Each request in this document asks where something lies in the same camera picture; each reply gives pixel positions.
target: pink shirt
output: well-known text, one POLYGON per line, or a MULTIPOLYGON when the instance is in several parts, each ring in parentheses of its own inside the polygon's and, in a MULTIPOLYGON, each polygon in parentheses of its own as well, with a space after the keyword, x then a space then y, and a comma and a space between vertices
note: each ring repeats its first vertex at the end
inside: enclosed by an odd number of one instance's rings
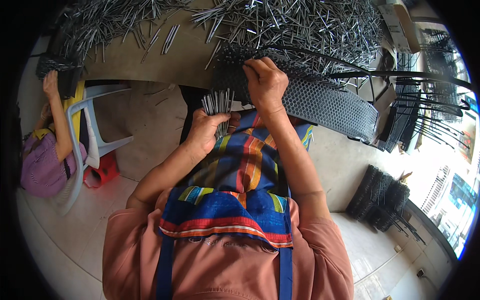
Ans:
MULTIPOLYGON (((155 299, 162 238, 158 223, 170 190, 155 211, 124 209, 108 219, 103 289, 113 299, 155 299)), ((337 225, 318 218, 300 227, 289 199, 293 235, 293 299, 353 299, 353 275, 337 225)), ((173 299, 278 300, 278 252, 258 240, 211 236, 175 242, 173 299)))

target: cardboard box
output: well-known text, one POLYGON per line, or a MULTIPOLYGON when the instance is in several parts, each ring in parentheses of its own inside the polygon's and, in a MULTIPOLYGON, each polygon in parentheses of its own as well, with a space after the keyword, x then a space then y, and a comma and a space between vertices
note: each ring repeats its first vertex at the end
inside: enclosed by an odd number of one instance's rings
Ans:
POLYGON ((410 19, 403 3, 379 5, 385 23, 398 52, 417 53, 420 51, 415 24, 410 19))

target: right hand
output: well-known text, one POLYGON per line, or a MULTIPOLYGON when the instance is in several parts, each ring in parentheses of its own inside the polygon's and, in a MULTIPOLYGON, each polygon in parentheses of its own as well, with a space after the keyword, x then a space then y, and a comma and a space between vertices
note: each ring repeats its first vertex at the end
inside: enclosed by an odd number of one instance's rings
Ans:
POLYGON ((268 117, 285 108, 282 97, 288 77, 268 57, 246 60, 243 70, 248 78, 248 91, 261 117, 268 117))
POLYGON ((50 100, 55 98, 56 96, 60 97, 57 76, 57 71, 51 70, 43 78, 43 91, 50 100))

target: perforated metal panel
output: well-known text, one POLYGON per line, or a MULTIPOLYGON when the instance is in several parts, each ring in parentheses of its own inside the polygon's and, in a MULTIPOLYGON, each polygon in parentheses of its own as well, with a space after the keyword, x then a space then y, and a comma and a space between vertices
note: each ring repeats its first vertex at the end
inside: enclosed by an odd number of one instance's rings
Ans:
MULTIPOLYGON (((230 88, 235 91, 237 101, 242 101, 242 104, 251 103, 247 77, 240 65, 217 64, 212 88, 230 88)), ((289 115, 365 143, 370 143, 373 139, 378 112, 370 103, 350 91, 340 91, 303 78, 289 78, 282 101, 289 115)))

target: table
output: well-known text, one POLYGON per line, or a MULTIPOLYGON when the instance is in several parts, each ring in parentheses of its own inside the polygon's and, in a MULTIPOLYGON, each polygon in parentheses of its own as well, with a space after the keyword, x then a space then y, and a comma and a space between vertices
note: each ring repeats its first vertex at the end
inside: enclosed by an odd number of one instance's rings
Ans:
MULTIPOLYGON (((211 0, 197 0, 191 4, 192 8, 213 6, 211 0)), ((155 22, 160 26, 173 12, 164 14, 160 20, 155 20, 155 22)), ((95 49, 92 47, 89 51, 92 58, 87 56, 84 61, 87 72, 84 72, 82 79, 143 80, 210 88, 214 62, 207 70, 205 70, 205 66, 219 39, 213 37, 210 43, 206 44, 206 37, 213 21, 206 22, 206 30, 202 25, 195 28, 197 24, 190 22, 192 14, 194 12, 181 10, 171 16, 162 26, 158 33, 158 40, 150 49, 143 63, 140 62, 146 50, 138 47, 132 32, 127 34, 123 43, 121 36, 113 39, 105 50, 105 62, 102 62, 102 45, 97 46, 97 62, 95 62, 95 49), (168 32, 175 24, 180 24, 180 28, 172 46, 167 54, 161 55, 168 32)), ((151 39, 148 37, 149 24, 150 21, 141 22, 142 31, 148 43, 151 39)), ((158 26, 153 26, 152 36, 158 26)), ((223 32, 228 32, 228 26, 221 24, 216 35, 223 32)))

